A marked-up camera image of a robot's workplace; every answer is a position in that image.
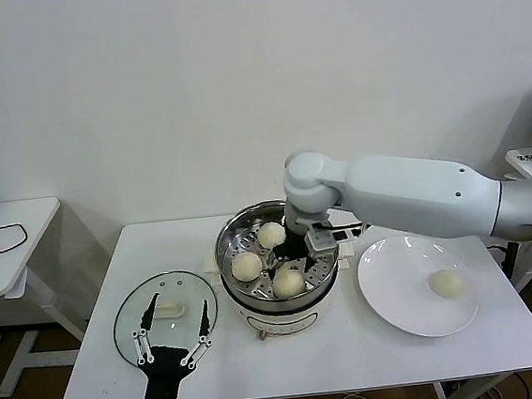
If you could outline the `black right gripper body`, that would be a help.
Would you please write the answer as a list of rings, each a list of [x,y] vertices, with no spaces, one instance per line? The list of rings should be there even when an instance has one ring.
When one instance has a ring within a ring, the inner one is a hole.
[[[279,260],[292,261],[309,256],[309,249],[306,245],[305,237],[294,233],[287,226],[285,229],[285,241],[274,247],[274,256]]]

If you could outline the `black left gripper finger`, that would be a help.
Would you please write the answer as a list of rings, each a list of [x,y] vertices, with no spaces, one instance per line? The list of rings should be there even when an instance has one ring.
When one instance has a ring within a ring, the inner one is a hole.
[[[159,293],[153,295],[149,306],[145,309],[142,319],[140,321],[140,328],[131,333],[132,342],[134,343],[134,350],[137,354],[138,365],[146,365],[153,363],[155,357],[151,352],[151,344],[149,342],[149,331],[152,329],[155,308]]]
[[[210,319],[208,313],[208,300],[204,299],[201,322],[199,326],[198,341],[189,350],[185,358],[180,362],[183,368],[194,370],[200,358],[212,346],[212,340],[209,338],[210,334]]]

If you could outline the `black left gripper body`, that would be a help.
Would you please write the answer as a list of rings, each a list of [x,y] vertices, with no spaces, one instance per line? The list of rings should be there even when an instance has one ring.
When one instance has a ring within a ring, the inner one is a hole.
[[[189,350],[181,347],[156,345],[151,348],[154,360],[140,366],[146,376],[144,399],[177,399],[179,385],[192,373],[181,361]]]

